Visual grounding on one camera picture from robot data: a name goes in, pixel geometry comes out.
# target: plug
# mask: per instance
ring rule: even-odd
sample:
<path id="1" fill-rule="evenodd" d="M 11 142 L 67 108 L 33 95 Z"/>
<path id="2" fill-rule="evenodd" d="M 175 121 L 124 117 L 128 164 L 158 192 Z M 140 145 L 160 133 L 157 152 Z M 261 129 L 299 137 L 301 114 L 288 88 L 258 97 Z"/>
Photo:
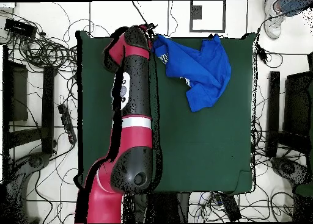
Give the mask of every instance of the plug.
<path id="1" fill-rule="evenodd" d="M 263 60 L 264 64 L 267 64 L 267 54 L 259 44 L 257 44 L 257 54 L 259 55 L 260 59 Z"/>

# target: person's leg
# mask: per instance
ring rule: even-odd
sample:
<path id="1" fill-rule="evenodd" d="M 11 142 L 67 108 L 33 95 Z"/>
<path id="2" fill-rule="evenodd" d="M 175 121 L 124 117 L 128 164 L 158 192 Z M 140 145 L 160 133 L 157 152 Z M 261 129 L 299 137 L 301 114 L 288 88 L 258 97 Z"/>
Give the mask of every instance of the person's leg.
<path id="1" fill-rule="evenodd" d="M 285 13 L 285 16 L 291 17 L 299 14 L 312 3 L 313 0 L 276 1 L 274 6 L 282 13 Z"/>
<path id="2" fill-rule="evenodd" d="M 312 3 L 313 0 L 265 1 L 265 32 L 272 39 L 278 38 L 281 34 L 281 23 L 284 21 L 285 16 L 295 16 L 302 10 L 308 8 Z"/>

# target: blue shirt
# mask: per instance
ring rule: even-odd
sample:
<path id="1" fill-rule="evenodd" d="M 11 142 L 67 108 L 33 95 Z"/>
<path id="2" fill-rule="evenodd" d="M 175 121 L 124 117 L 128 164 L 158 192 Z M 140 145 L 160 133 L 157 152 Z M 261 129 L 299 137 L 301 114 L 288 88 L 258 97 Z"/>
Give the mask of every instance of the blue shirt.
<path id="1" fill-rule="evenodd" d="M 212 107 L 225 91 L 231 67 L 217 34 L 203 39 L 200 51 L 158 35 L 152 51 L 166 64 L 168 77 L 190 80 L 186 96 L 191 111 Z"/>

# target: white shoe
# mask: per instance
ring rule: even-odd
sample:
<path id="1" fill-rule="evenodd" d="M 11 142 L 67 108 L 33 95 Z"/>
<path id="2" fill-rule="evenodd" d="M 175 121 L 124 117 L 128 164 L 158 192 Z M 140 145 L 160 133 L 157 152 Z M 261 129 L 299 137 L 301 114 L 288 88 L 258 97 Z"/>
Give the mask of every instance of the white shoe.
<path id="1" fill-rule="evenodd" d="M 274 3 L 276 1 L 265 1 L 264 4 L 264 11 L 266 14 L 265 19 L 267 20 L 268 18 L 278 16 L 282 12 L 276 10 L 274 8 Z M 285 16 L 279 16 L 277 18 L 272 18 L 264 22 L 264 27 L 265 27 L 265 32 L 267 35 L 272 38 L 276 39 L 280 36 L 281 34 L 281 23 L 285 20 Z"/>

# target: green tabletop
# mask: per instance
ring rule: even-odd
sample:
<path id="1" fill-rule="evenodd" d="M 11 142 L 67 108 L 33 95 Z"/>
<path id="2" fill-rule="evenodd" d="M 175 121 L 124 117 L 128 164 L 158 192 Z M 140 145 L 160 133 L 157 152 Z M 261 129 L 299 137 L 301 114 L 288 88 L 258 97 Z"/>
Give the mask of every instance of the green tabletop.
<path id="1" fill-rule="evenodd" d="M 186 98 L 189 87 L 182 79 L 168 78 L 165 65 L 156 58 L 160 104 L 160 145 L 163 174 L 156 192 L 225 191 L 249 192 L 252 187 L 251 98 L 252 43 L 245 39 L 222 38 L 232 74 L 218 102 L 199 112 L 191 112 Z M 101 52 L 111 38 L 83 41 L 83 165 L 84 177 L 90 166 L 108 152 L 111 133 L 111 95 L 114 75 L 101 65 Z M 172 38 L 200 49 L 201 38 Z M 154 88 L 154 59 L 150 60 Z M 151 98 L 154 111 L 155 102 Z"/>

